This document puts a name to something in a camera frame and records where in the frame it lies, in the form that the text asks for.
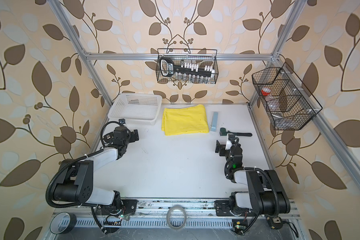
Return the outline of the yellow trousers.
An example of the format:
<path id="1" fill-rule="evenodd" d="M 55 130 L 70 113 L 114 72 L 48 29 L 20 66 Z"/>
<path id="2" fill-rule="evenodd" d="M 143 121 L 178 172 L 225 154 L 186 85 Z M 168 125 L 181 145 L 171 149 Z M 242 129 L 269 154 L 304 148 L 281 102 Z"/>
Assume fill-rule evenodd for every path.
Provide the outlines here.
<path id="1" fill-rule="evenodd" d="M 182 109 L 165 108 L 161 130 L 166 136 L 209 133 L 205 106 L 197 105 Z"/>

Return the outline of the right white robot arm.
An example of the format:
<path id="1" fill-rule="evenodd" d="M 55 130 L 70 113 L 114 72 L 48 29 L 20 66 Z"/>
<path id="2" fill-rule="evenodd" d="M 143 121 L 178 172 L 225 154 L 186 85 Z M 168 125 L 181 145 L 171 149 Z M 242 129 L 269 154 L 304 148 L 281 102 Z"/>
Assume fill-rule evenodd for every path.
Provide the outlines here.
<path id="1" fill-rule="evenodd" d="M 215 153 L 226 159 L 226 179 L 248 188 L 246 192 L 232 192 L 227 207 L 220 207 L 216 202 L 216 209 L 237 217 L 247 212 L 271 217 L 287 214 L 291 211 L 290 200 L 276 171 L 245 167 L 243 164 L 243 149 L 239 137 L 251 136 L 251 133 L 228 133 L 225 144 L 216 141 Z"/>

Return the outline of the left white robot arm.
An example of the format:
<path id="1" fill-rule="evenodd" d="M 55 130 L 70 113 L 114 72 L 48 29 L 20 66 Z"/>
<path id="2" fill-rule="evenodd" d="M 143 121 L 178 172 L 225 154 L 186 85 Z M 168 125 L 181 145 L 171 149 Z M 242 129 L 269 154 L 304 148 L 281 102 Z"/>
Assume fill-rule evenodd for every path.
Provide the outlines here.
<path id="1" fill-rule="evenodd" d="M 53 208 L 75 206 L 106 206 L 122 210 L 124 205 L 118 191 L 94 186 L 94 173 L 119 160 L 130 143 L 140 139 L 138 130 L 128 129 L 123 122 L 110 121 L 101 129 L 98 151 L 75 160 L 64 160 L 46 189 L 46 202 Z"/>

